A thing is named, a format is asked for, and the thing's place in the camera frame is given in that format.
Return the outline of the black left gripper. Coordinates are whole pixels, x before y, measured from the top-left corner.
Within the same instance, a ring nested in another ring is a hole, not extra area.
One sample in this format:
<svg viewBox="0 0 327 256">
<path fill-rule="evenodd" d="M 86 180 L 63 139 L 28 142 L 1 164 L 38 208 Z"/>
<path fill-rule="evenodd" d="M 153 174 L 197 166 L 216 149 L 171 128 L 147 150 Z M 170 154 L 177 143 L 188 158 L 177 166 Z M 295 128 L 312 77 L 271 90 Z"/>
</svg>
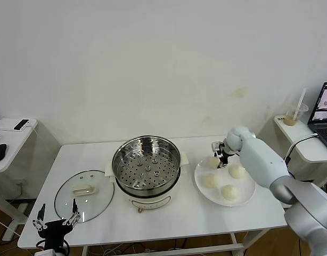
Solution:
<svg viewBox="0 0 327 256">
<path fill-rule="evenodd" d="M 73 227 L 79 222 L 81 217 L 76 199 L 73 199 L 72 214 L 67 220 L 60 219 L 45 223 L 45 209 L 46 204 L 44 203 L 38 211 L 36 218 L 32 220 L 33 226 L 37 229 L 38 235 L 42 239 L 37 245 L 44 243 L 44 248 L 63 247 L 65 235 L 73 230 Z"/>
</svg>

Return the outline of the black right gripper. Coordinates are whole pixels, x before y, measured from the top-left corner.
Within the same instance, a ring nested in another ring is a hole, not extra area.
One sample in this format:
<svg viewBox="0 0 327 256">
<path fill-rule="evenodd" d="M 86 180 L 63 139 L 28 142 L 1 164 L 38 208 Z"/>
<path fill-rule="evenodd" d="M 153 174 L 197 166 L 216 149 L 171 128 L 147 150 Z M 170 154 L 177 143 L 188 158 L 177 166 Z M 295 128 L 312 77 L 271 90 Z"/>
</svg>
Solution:
<svg viewBox="0 0 327 256">
<path fill-rule="evenodd" d="M 219 158 L 218 168 L 225 168 L 228 165 L 228 157 L 232 156 L 232 151 L 226 143 L 219 145 L 219 150 L 222 157 Z"/>
</svg>

